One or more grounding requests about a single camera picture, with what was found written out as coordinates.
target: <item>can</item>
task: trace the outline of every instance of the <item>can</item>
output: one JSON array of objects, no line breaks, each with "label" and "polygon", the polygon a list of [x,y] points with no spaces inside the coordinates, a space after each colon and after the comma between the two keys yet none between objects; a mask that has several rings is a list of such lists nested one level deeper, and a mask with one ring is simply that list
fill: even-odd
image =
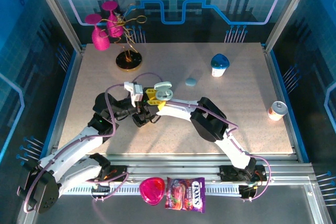
[{"label": "can", "polygon": [[271,118],[274,121],[279,121],[287,113],[288,113],[287,105],[285,105],[285,103],[280,101],[274,102],[267,111],[269,118]]},{"label": "can", "polygon": [[230,66],[229,60],[222,54],[216,54],[211,60],[212,76],[221,77]]}]

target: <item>beige tabletop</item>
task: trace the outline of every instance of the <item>beige tabletop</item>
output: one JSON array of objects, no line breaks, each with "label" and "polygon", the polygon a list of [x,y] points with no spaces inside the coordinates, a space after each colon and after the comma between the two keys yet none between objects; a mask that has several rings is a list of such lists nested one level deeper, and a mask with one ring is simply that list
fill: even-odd
[{"label": "beige tabletop", "polygon": [[[93,116],[92,107],[99,93],[125,81],[132,81],[144,72],[155,72],[172,83],[175,99],[211,99],[227,119],[239,125],[234,136],[252,153],[292,153],[284,121],[269,119],[267,109],[276,95],[264,54],[259,43],[165,43],[136,44],[142,54],[141,67],[123,72],[115,58],[121,47],[111,45],[97,51],[88,44],[81,63],[59,147],[72,140]],[[230,67],[220,78],[211,75],[211,58],[224,54]],[[197,85],[188,87],[185,80],[195,78]],[[143,87],[160,82],[155,76],[141,77]],[[118,87],[110,92],[117,100],[127,96]],[[138,128],[132,118],[121,121],[116,135],[93,151],[101,154],[124,153],[222,153],[214,143],[203,140],[191,122],[163,116],[156,124]]]}]

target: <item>candy bag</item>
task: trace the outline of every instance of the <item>candy bag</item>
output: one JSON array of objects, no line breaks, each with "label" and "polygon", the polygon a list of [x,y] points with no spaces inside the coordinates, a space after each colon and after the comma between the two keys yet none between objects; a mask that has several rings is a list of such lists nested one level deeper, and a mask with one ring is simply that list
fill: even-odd
[{"label": "candy bag", "polygon": [[165,208],[205,212],[204,178],[167,178]]}]

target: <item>metal frame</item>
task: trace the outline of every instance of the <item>metal frame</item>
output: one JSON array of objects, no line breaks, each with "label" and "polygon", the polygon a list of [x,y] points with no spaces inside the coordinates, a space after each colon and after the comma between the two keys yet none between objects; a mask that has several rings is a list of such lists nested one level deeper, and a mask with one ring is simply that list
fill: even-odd
[{"label": "metal frame", "polygon": [[309,161],[307,152],[304,148],[301,134],[297,126],[295,116],[291,109],[291,105],[290,105],[288,95],[286,93],[285,85],[280,76],[279,67],[277,66],[276,60],[272,58],[271,53],[268,53],[264,50],[266,64],[267,64],[267,67],[268,67],[268,70],[269,70],[269,73],[270,73],[270,76],[273,82],[276,96],[280,101],[285,101],[288,106],[289,113],[283,119],[285,121],[285,126],[287,129],[289,140],[290,140],[292,147],[295,150],[295,153],[298,156],[299,162],[307,163]]},{"label": "metal frame", "polygon": [[[79,39],[57,0],[46,1],[59,21],[75,51],[83,52]],[[277,75],[274,63],[270,56],[270,51],[279,38],[291,14],[296,9],[299,1],[300,0],[290,1],[287,9],[283,12],[281,18],[276,23],[266,43],[267,47],[265,58],[271,73],[272,81],[274,82],[277,96],[280,98],[283,97],[283,92],[279,83],[279,76]],[[55,125],[58,126],[55,127],[52,132],[47,154],[50,154],[55,149],[55,147],[57,148],[61,135],[62,124],[64,124],[72,92],[75,87],[80,63],[81,56],[77,56],[74,62],[74,66],[71,70],[70,80],[67,85],[64,97],[62,98],[60,111],[56,119]],[[331,219],[328,214],[327,207],[324,204],[322,193],[316,181],[313,168],[311,164],[299,163],[302,162],[304,158],[299,151],[300,149],[298,148],[293,125],[290,124],[289,119],[286,119],[286,122],[290,139],[296,148],[297,153],[291,155],[263,155],[265,159],[269,160],[272,169],[272,180],[270,185],[303,186],[308,197],[308,203],[313,214],[314,221],[316,223],[331,223]],[[186,178],[204,176],[210,187],[228,186],[228,183],[220,182],[220,178],[217,174],[217,172],[219,172],[219,165],[231,164],[226,155],[114,155],[107,156],[107,158],[115,165],[128,165],[129,172],[131,173],[129,177],[129,186],[134,188],[138,188],[140,181],[142,181],[144,178],[153,176],[178,176]],[[34,223],[36,216],[37,214],[35,212],[25,214],[23,209],[21,209],[17,223]]]},{"label": "metal frame", "polygon": [[59,22],[62,30],[64,31],[65,35],[68,37],[71,45],[73,46],[74,50],[77,53],[80,53],[81,43],[75,30],[73,29],[69,19],[67,18],[65,12],[63,11],[61,5],[58,3],[58,0],[46,0],[51,11],[53,12],[54,16],[56,17],[57,21]]},{"label": "metal frame", "polygon": [[298,7],[300,0],[291,0],[284,8],[283,11],[276,22],[273,30],[271,31],[267,41],[266,41],[266,52],[270,53],[275,45],[276,41],[280,37],[283,29],[285,28],[289,18],[292,16],[293,12]]}]

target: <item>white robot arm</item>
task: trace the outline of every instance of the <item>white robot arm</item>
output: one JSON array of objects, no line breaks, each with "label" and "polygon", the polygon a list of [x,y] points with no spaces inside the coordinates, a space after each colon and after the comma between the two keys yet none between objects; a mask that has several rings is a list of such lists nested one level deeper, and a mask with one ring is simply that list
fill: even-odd
[{"label": "white robot arm", "polygon": [[[238,169],[244,178],[251,178],[256,161],[246,155],[233,137],[229,130],[230,122],[222,111],[208,98],[201,98],[199,101],[173,99],[170,87],[169,82],[161,82],[154,88],[143,89],[136,83],[125,82],[124,88],[130,92],[130,97],[117,101],[110,95],[107,100],[104,93],[98,95],[93,107],[95,114],[79,135],[55,153],[38,162],[29,161],[24,165],[27,176],[18,188],[18,196],[25,199],[38,213],[43,213],[71,187],[89,179],[102,181],[125,172],[126,168],[117,174],[113,170],[112,174],[110,162],[100,154],[81,159],[107,141],[107,135],[118,128],[116,124],[113,129],[111,117],[121,118],[128,115],[133,117],[138,127],[144,126],[157,116],[168,115],[190,121],[203,139],[214,142],[223,150],[234,169]],[[107,109],[106,101],[109,101],[113,115]]]}]

